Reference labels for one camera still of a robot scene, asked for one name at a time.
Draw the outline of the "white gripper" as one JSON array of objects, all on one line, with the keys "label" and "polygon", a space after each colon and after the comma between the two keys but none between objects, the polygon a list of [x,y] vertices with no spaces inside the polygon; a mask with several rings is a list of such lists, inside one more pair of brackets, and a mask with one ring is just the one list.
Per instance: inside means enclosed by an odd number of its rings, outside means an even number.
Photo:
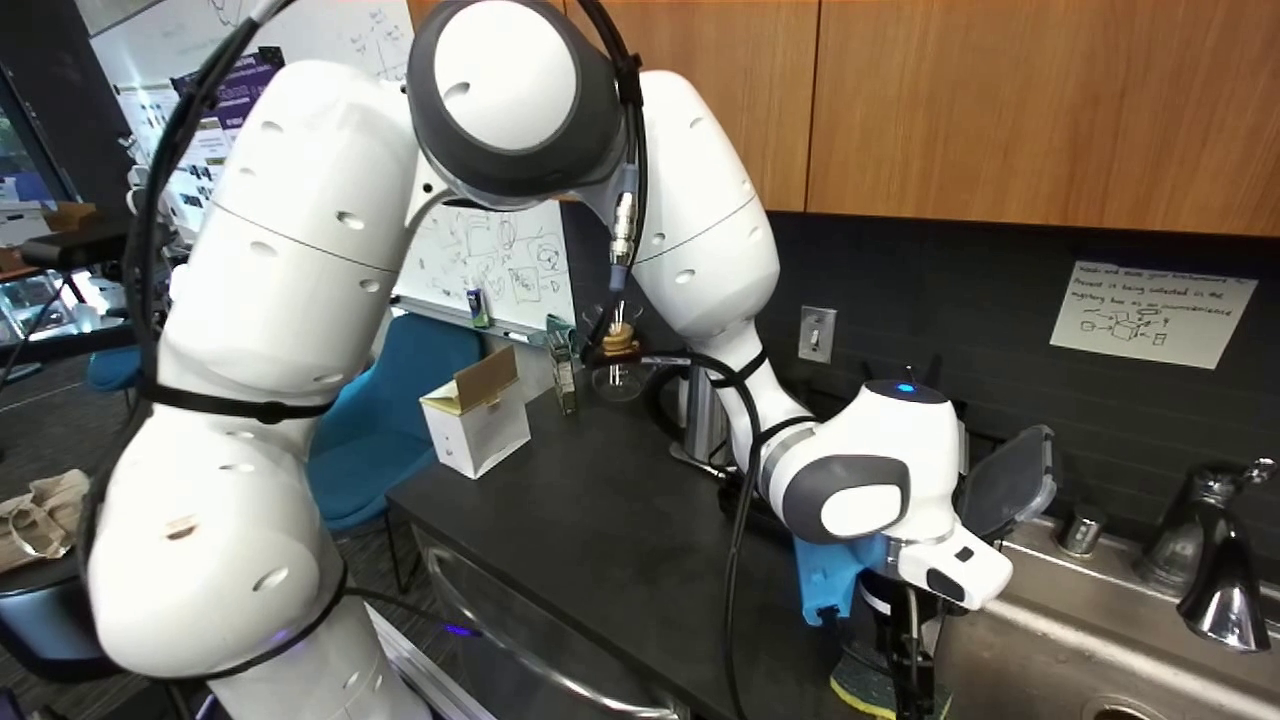
[{"label": "white gripper", "polygon": [[[1013,578],[1013,559],[1004,550],[997,550],[992,544],[983,544],[980,534],[973,534],[966,525],[955,525],[941,539],[895,539],[895,534],[879,532],[879,544],[885,544],[885,571],[893,578],[904,578],[908,586],[932,591],[966,613],[983,608]],[[902,681],[895,681],[893,603],[879,596],[873,596],[873,622],[876,622],[876,654],[879,654],[879,667],[890,681],[893,720],[908,720],[904,701],[902,701]],[[915,618],[912,618],[915,720],[941,717],[941,701],[946,701],[941,681],[938,681],[941,627],[946,627],[946,618],[941,618],[938,598],[920,596]]]}]

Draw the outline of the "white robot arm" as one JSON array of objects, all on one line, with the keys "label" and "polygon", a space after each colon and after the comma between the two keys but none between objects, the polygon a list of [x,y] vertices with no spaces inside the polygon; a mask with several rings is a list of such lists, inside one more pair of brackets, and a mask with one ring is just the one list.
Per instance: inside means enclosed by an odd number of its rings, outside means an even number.
[{"label": "white robot arm", "polygon": [[439,0],[402,75],[284,64],[253,102],[180,268],[135,258],[146,415],[88,544],[102,647],[258,720],[415,720],[310,482],[319,415],[387,318],[426,219],[590,204],[616,273],[711,366],[729,446],[812,546],[960,608],[1013,563],[955,512],[966,428],[938,393],[792,399],[755,331],[782,280],[740,151],[678,70],[645,70],[550,0]]}]

